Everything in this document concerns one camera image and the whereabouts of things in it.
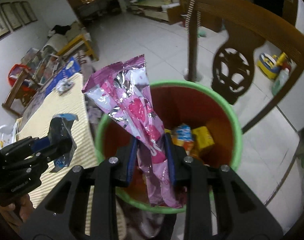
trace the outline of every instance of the metal screw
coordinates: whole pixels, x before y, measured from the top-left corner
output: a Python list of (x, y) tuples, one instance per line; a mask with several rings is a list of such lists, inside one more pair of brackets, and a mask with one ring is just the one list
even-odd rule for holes
[(221, 166), (221, 170), (224, 171), (224, 172), (228, 172), (230, 170), (230, 167), (225, 164), (225, 165)]
[(115, 164), (115, 163), (117, 163), (119, 161), (119, 159), (117, 158), (117, 157), (111, 157), (110, 159), (109, 159), (109, 163), (111, 163), (111, 164)]
[(192, 163), (193, 162), (193, 157), (192, 156), (186, 156), (183, 159), (186, 163)]
[(82, 169), (82, 167), (80, 165), (76, 165), (72, 168), (73, 172), (79, 172)]

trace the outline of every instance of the green rim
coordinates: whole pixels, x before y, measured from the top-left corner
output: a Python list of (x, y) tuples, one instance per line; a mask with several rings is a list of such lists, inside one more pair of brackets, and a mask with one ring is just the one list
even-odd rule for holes
[[(178, 86), (178, 87), (188, 87), (195, 89), (197, 91), (200, 91), (208, 96), (210, 96), (216, 103), (220, 105), (220, 107), (224, 110), (225, 114), (227, 115), (233, 131), (233, 138), (234, 138), (234, 148), (232, 152), (232, 160), (230, 163), (230, 167), (233, 170), (237, 170), (239, 167), (239, 163), (241, 161), (242, 156), (242, 129), (239, 125), (238, 118), (236, 117), (236, 114), (234, 113), (234, 110), (230, 106), (230, 104), (221, 97), (218, 93), (211, 90), (210, 88), (204, 87), (202, 85), (189, 82), (189, 81), (177, 81), (177, 80), (170, 80), (170, 81), (160, 81), (155, 82), (150, 85), (150, 87), (159, 87), (159, 86)], [(98, 126), (97, 135), (95, 137), (95, 154), (98, 159), (98, 163), (101, 163), (104, 161), (104, 155), (103, 155), (103, 140), (104, 140), (104, 131), (107, 127), (108, 123), (111, 121), (110, 117), (105, 114)], [(153, 212), (153, 213), (161, 213), (161, 214), (176, 214), (176, 213), (182, 213), (186, 211), (186, 207), (183, 208), (169, 208), (169, 207), (151, 207), (147, 203), (143, 203), (140, 201), (137, 201), (133, 198), (131, 198), (124, 190), (117, 188), (116, 194), (125, 202), (129, 203), (130, 205), (139, 208), (141, 210)]]

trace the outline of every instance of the pink snack wrapper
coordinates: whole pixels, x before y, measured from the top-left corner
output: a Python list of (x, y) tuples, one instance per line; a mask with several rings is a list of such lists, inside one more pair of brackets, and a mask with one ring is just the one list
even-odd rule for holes
[(106, 66), (92, 74), (82, 92), (127, 132), (141, 141), (138, 164), (146, 176), (152, 205), (181, 208), (168, 177), (164, 126), (153, 110), (144, 55)]

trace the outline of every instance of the trash can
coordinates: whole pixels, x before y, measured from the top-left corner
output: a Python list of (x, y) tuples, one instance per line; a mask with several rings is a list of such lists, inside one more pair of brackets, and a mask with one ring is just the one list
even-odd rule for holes
[[(223, 97), (210, 88), (188, 81), (162, 81), (150, 87), (154, 111), (162, 120), (164, 128), (172, 130), (182, 123), (192, 129), (207, 126), (215, 145), (203, 161), (213, 167), (228, 164), (236, 171), (242, 154), (242, 130), (236, 114)], [(130, 136), (107, 114), (104, 115), (95, 138), (98, 162), (114, 156), (119, 147), (129, 143)], [(163, 214), (185, 212), (185, 207), (152, 207), (139, 168), (135, 169), (130, 186), (117, 188), (116, 194), (125, 202), (145, 211)]]

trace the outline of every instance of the plastic container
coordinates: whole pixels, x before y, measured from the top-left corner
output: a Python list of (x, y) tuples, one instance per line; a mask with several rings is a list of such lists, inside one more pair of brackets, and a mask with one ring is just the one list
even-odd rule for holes
[[(229, 164), (237, 170), (242, 155), (242, 130), (230, 104), (213, 90), (188, 81), (166, 81), (151, 85), (153, 107), (166, 129), (186, 123), (192, 129), (207, 126), (215, 146), (206, 155), (206, 163), (219, 167)], [(95, 139), (99, 163), (114, 156), (116, 150), (129, 143), (127, 133), (108, 115), (104, 115)], [(125, 202), (145, 211), (154, 213), (180, 213), (185, 207), (174, 209), (154, 206), (148, 203), (146, 185), (135, 169), (133, 181), (128, 188), (117, 188), (117, 195)]]
[(276, 78), (274, 84), (272, 85), (272, 94), (276, 96), (276, 94), (281, 90), (286, 81), (288, 80), (290, 75), (290, 71), (288, 68), (281, 70), (278, 77)]

